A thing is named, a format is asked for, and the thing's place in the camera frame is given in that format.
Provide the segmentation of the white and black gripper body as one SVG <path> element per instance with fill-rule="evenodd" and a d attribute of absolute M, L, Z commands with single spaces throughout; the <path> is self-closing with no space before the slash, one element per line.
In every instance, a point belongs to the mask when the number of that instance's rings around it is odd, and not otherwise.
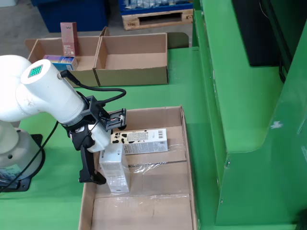
<path fill-rule="evenodd" d="M 106 131 L 99 122 L 89 124 L 81 121 L 73 126 L 63 124 L 63 128 L 77 151 L 83 146 L 90 153 L 95 153 L 104 150 L 110 144 L 111 132 Z"/>

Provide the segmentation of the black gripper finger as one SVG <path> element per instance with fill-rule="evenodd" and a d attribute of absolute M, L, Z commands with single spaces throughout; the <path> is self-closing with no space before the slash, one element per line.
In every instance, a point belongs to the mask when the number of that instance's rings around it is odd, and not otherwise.
<path fill-rule="evenodd" d="M 83 145 L 80 148 L 83 168 L 79 172 L 80 183 L 105 184 L 106 178 L 95 169 L 94 155 Z"/>

